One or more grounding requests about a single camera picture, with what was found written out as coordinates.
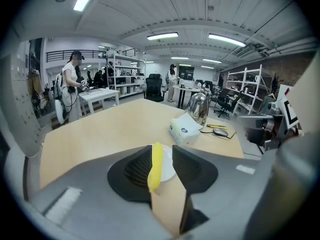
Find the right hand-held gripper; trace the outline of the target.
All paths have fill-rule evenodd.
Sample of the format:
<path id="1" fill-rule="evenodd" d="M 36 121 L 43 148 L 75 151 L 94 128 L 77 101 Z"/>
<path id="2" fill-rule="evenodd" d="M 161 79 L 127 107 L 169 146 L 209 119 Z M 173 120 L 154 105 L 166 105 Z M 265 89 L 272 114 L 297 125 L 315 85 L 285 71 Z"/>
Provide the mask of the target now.
<path id="1" fill-rule="evenodd" d="M 287 98 L 292 86 L 280 85 L 277 98 L 269 94 L 263 99 L 259 112 L 240 115 L 247 140 L 264 151 L 277 149 L 290 138 L 302 135 L 301 126 Z"/>

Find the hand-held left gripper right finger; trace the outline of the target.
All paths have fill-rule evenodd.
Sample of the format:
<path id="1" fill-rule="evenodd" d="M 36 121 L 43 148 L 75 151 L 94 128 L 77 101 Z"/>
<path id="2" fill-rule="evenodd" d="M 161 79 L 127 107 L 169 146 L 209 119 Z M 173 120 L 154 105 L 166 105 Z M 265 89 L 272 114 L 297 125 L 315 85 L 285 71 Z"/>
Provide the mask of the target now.
<path id="1" fill-rule="evenodd" d="M 179 239 L 250 239 L 251 217 L 272 174 L 271 155 L 253 160 L 174 145 L 172 158 L 188 206 Z"/>

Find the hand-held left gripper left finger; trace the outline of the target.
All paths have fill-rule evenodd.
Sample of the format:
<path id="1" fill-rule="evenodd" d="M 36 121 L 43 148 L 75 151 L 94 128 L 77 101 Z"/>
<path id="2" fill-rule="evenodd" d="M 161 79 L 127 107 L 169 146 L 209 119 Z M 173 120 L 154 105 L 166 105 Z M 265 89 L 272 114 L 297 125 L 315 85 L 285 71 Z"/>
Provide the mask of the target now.
<path id="1" fill-rule="evenodd" d="M 68 188 L 80 192 L 72 207 L 58 214 L 59 221 L 48 221 L 61 232 L 59 239 L 79 240 L 168 240 L 170 233 L 155 218 L 147 203 L 129 202 L 118 196 L 107 179 L 109 168 L 117 161 L 140 151 L 124 150 L 112 155 L 83 162 L 44 188 L 30 199 L 30 204 L 42 216 Z"/>

